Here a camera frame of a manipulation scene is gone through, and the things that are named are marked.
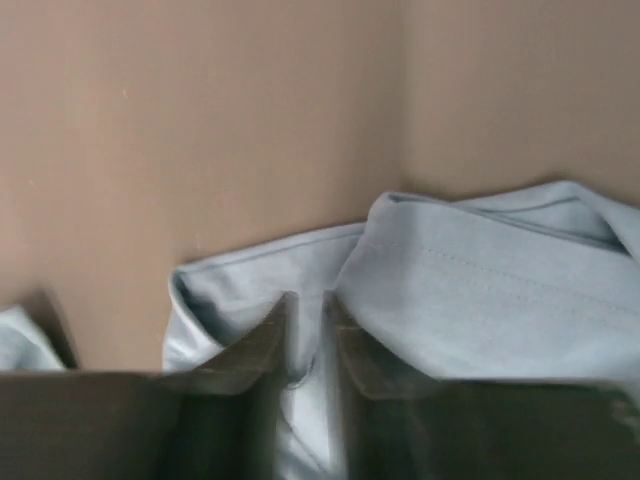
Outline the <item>blue t shirt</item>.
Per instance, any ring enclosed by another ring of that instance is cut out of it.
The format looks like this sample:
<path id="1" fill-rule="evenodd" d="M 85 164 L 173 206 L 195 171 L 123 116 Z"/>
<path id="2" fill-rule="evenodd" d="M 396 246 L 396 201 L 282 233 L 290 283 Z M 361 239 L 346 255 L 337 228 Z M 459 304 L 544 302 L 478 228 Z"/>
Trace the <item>blue t shirt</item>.
<path id="1" fill-rule="evenodd" d="M 166 375 L 288 305 L 270 479 L 351 479 L 327 307 L 440 380 L 608 382 L 639 410 L 639 212 L 555 182 L 444 202 L 387 193 L 365 222 L 177 268 Z M 25 312 L 1 315 L 1 378 L 66 373 Z"/>

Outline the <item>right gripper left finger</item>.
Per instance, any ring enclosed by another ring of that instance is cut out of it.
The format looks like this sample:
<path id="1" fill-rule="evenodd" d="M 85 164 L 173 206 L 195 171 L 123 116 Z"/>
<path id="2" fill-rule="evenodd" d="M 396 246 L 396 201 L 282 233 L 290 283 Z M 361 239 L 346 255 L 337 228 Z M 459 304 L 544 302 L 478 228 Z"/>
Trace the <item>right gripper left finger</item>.
<path id="1" fill-rule="evenodd" d="M 1 378 L 5 479 L 270 479 L 288 305 L 198 367 Z"/>

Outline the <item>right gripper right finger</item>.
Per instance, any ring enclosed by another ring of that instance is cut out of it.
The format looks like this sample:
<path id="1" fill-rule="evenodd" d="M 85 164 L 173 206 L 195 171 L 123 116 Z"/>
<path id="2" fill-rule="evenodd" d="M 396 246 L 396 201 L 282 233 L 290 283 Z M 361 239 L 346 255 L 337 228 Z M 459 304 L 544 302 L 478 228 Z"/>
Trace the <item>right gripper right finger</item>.
<path id="1" fill-rule="evenodd" d="M 639 410 L 608 382 L 430 377 L 336 297 L 342 441 L 351 479 L 635 479 Z"/>

